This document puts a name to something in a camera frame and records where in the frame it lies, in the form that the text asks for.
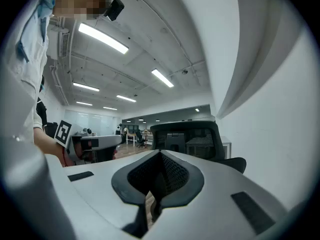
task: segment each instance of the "rectangular light fixture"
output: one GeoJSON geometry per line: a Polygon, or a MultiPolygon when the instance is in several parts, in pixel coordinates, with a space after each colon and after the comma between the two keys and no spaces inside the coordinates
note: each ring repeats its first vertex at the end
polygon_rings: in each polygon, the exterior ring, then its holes
{"type": "Polygon", "coordinates": [[[93,87],[86,86],[86,85],[83,85],[83,84],[80,84],[80,83],[76,83],[76,82],[74,82],[73,85],[74,85],[74,86],[78,86],[78,87],[82,87],[82,88],[86,88],[86,89],[89,89],[89,90],[92,90],[92,91],[96,91],[96,92],[99,92],[99,91],[100,91],[100,90],[97,89],[97,88],[93,88],[93,87]]]}
{"type": "Polygon", "coordinates": [[[106,107],[106,106],[104,106],[103,108],[104,108],[104,109],[107,109],[107,110],[118,110],[118,109],[116,109],[116,108],[106,107]]]}
{"type": "Polygon", "coordinates": [[[83,105],[88,105],[88,106],[92,106],[92,104],[84,103],[84,102],[80,102],[80,101],[77,101],[76,103],[83,104],[83,105]]]}
{"type": "Polygon", "coordinates": [[[123,97],[121,95],[117,95],[117,97],[120,98],[120,99],[124,99],[124,100],[130,101],[130,102],[136,102],[136,100],[134,100],[134,99],[123,97]]]}
{"type": "Polygon", "coordinates": [[[158,71],[158,69],[152,70],[151,73],[154,74],[157,78],[159,78],[162,82],[164,82],[170,88],[174,87],[174,85],[168,79],[166,79],[165,76],[158,71]]]}
{"type": "Polygon", "coordinates": [[[98,39],[99,41],[105,43],[108,46],[111,46],[112,48],[116,49],[122,54],[126,54],[126,52],[129,50],[128,47],[124,46],[122,43],[118,42],[111,36],[108,36],[107,34],[102,33],[101,31],[91,26],[81,23],[79,26],[79,31],[84,34],[87,34],[90,37],[98,39]]]}

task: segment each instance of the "floor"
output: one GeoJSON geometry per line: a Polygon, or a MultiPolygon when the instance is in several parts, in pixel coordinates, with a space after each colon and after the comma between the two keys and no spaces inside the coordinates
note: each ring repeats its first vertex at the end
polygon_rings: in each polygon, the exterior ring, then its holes
{"type": "MultiPolygon", "coordinates": [[[[125,158],[135,154],[139,154],[141,152],[148,151],[148,150],[151,150],[150,145],[148,145],[146,148],[137,147],[137,146],[134,146],[132,142],[128,142],[128,145],[126,143],[121,144],[120,147],[118,147],[117,153],[114,156],[116,159],[121,159],[121,158],[125,158]]],[[[150,229],[154,224],[152,222],[152,216],[150,212],[150,207],[154,201],[155,201],[154,196],[151,194],[151,192],[149,192],[145,197],[145,211],[146,211],[146,220],[148,224],[148,229],[150,229]]]]}

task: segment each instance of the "wooden table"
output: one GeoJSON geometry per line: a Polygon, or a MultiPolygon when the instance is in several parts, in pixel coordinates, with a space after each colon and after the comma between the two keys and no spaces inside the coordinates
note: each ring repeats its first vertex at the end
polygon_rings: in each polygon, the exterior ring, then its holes
{"type": "Polygon", "coordinates": [[[135,142],[138,143],[138,138],[137,135],[135,133],[128,133],[126,135],[126,144],[128,145],[128,136],[132,136],[133,137],[133,146],[135,146],[135,142]]]}

